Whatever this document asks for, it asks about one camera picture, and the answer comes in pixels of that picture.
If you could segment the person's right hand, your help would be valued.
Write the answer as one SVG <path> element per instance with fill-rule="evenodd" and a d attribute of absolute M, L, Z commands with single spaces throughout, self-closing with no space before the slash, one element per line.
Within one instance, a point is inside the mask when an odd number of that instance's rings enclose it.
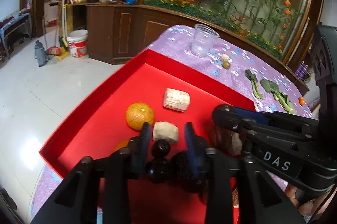
<path fill-rule="evenodd" d="M 302 216 L 307 216 L 314 215 L 316 213 L 316 216 L 318 216 L 322 215 L 327 209 L 336 193 L 336 189 L 332 188 L 330 191 L 316 198 L 303 196 L 300 198 L 300 200 L 297 199 L 299 196 L 298 192 L 299 189 L 296 186 L 293 186 L 290 183 L 287 184 L 285 194 L 293 203 L 293 205 L 298 209 L 300 214 Z"/>

